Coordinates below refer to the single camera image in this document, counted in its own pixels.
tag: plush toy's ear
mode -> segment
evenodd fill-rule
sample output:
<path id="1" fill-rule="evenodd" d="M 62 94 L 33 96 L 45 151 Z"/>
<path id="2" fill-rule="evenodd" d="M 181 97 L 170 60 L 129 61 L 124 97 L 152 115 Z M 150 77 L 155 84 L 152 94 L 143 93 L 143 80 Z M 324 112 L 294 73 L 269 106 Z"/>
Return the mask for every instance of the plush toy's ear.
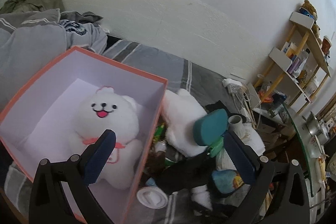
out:
<path id="1" fill-rule="evenodd" d="M 125 100 L 127 100 L 131 105 L 132 107 L 134 108 L 134 110 L 137 110 L 137 103 L 135 102 L 135 100 L 132 98 L 132 97 L 129 97 L 129 96 L 123 96 L 123 98 Z"/>
<path id="2" fill-rule="evenodd" d="M 111 92 L 111 93 L 114 93 L 114 89 L 113 89 L 113 87 L 111 87 L 111 86 L 103 86 L 103 87 L 101 87 L 100 89 L 98 89 L 97 91 L 96 91 L 96 94 L 98 94 L 98 93 L 100 93 L 100 92 Z"/>

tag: gray bed sheet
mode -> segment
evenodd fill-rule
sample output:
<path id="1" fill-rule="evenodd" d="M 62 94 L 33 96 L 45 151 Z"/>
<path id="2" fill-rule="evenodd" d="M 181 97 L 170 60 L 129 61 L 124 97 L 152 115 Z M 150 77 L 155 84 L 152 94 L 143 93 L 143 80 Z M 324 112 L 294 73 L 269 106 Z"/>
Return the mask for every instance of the gray bed sheet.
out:
<path id="1" fill-rule="evenodd" d="M 188 60 L 153 47 L 126 40 L 117 41 L 102 55 L 167 78 L 169 80 L 169 90 L 176 92 L 180 88 L 187 89 L 202 106 L 221 100 L 229 111 L 237 112 L 232 98 L 222 85 L 224 77 Z M 11 202 L 26 218 L 28 218 L 31 187 L 32 183 L 13 163 L 9 167 L 4 190 Z M 222 200 L 222 202 L 238 206 L 248 190 L 248 185 L 244 185 L 234 195 Z M 201 224 L 201 221 L 194 215 L 188 191 L 182 190 L 169 197 L 168 206 L 158 210 L 147 208 L 135 199 L 126 223 Z"/>

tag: olive green cloth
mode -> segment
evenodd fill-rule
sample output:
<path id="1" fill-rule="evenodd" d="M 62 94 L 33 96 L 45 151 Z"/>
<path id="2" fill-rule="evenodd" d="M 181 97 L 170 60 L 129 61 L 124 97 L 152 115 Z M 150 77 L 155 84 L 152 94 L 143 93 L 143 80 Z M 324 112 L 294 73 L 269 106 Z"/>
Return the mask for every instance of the olive green cloth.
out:
<path id="1" fill-rule="evenodd" d="M 59 8 L 64 11 L 62 0 L 7 0 L 0 9 L 0 14 L 45 11 Z"/>

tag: silver screw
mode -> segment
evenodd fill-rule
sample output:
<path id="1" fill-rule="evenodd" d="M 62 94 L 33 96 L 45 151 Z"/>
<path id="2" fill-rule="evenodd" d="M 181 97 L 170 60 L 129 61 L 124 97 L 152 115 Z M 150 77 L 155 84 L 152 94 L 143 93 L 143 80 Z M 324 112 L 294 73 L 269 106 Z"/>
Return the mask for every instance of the silver screw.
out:
<path id="1" fill-rule="evenodd" d="M 299 162 L 297 160 L 292 160 L 292 164 L 295 165 L 295 166 L 298 166 Z"/>
<path id="2" fill-rule="evenodd" d="M 260 160 L 265 163 L 268 162 L 268 158 L 266 156 L 261 156 Z"/>
<path id="3" fill-rule="evenodd" d="M 71 161 L 77 161 L 77 160 L 79 160 L 79 156 L 78 155 L 72 155 L 70 160 Z"/>
<path id="4" fill-rule="evenodd" d="M 40 161 L 40 165 L 46 165 L 48 163 L 48 160 L 47 159 L 42 159 Z"/>

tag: pink tongue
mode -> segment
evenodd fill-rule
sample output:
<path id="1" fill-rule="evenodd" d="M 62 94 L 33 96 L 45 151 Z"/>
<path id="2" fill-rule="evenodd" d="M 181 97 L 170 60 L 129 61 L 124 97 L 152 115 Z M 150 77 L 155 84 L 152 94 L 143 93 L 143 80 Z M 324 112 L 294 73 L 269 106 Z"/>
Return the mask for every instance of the pink tongue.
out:
<path id="1" fill-rule="evenodd" d="M 98 111 L 98 112 L 96 112 L 97 113 L 97 116 L 99 117 L 99 118 L 104 118 L 104 117 L 106 117 L 107 115 L 108 115 L 108 112 L 106 112 L 106 111 Z"/>

